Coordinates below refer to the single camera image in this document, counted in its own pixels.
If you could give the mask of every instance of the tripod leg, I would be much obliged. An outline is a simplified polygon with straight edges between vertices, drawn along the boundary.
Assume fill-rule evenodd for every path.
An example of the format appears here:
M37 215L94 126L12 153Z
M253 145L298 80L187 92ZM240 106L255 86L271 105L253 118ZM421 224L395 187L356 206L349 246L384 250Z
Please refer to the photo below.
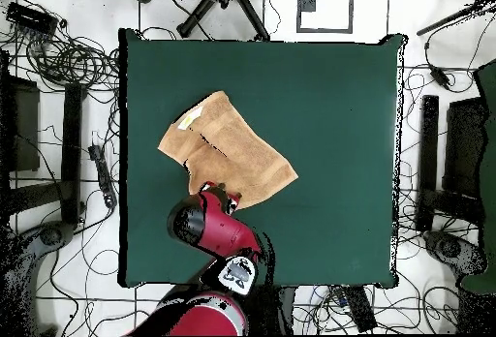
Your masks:
M210 8L213 7L214 1L211 0L201 0L195 10L188 16L183 23L177 25L177 32L181 38L188 38L191 35L191 31L197 25L198 22L205 16Z
M260 21L259 16L253 9L253 6L250 2L250 0L237 0L239 2L239 5L241 6L243 12L246 14L248 19L250 20L251 24L257 31L258 36L263 40L263 41L270 41L270 36L268 35L267 30L265 29L264 25Z
M476 10L475 5L471 5L470 7L467 7L461 11L458 11L457 13L454 13L453 15L447 16L447 17L439 20L438 22L427 26L426 28L420 29L417 32L417 35L421 36L423 34L426 34L427 32L433 31L434 29L437 29L443 25L446 25L447 23L453 22L454 20L457 20L462 16L468 15L469 13L471 13L472 11L475 11L475 10Z

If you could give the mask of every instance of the brown towel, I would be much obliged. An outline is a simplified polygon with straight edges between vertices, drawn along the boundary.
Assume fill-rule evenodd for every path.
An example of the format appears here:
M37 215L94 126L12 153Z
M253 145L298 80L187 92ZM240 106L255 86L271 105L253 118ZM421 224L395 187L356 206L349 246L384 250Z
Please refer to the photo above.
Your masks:
M238 208L260 203L298 178L290 163L260 139L229 102L214 92L172 123L159 149L190 173L189 192L207 180L241 193Z

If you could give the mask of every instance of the green table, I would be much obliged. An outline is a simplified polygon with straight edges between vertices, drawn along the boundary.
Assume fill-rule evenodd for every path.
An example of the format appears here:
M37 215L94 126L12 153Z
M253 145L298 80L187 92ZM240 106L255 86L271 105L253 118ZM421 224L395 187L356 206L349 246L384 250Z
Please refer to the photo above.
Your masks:
M169 211L188 195L188 174L157 146L184 110L224 90L299 176L271 199L235 213L270 237L274 284L393 286L403 40L398 35L375 46L142 41L121 30L128 154L121 156L127 190L120 204L120 283L185 283L209 260L167 234Z

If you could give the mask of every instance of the chair leg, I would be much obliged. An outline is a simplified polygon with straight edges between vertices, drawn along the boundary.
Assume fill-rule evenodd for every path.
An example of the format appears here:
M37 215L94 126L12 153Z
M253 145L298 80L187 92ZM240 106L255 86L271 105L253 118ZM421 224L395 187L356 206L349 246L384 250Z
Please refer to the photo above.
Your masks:
M193 31L193 28L197 26L198 22L202 20L202 18L206 15L208 10L213 7L215 4L214 1L211 0L201 0L195 10L188 16L183 23L177 25L177 32L181 36L181 38L188 38Z
M268 35L267 30L265 29L264 25L260 21L259 16L253 9L253 6L250 2L250 0L237 0L239 2L239 5L241 6L241 9L245 13L245 15L248 17L250 20L251 24L257 31L257 36L255 37L256 39L261 39L262 41L270 41L270 35Z

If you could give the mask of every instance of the white label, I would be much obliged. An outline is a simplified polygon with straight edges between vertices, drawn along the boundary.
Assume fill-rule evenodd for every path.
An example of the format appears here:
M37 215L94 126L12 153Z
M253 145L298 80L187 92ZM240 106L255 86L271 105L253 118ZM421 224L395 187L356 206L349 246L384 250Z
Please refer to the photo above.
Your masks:
M236 265L236 267L242 269L243 273L246 274L246 278L243 280L239 278L238 275L233 274L231 266ZM248 294L253 286L256 276L256 267L253 262L242 256L238 256L228 260L226 267L222 269L219 274L219 282L228 288L230 291L235 291L243 296Z
M188 129L188 126L190 126L196 118L200 117L200 115L202 114L202 109L203 107L198 107L197 109L193 110L193 112L188 113L188 115L181 121L177 129L186 131L186 129Z

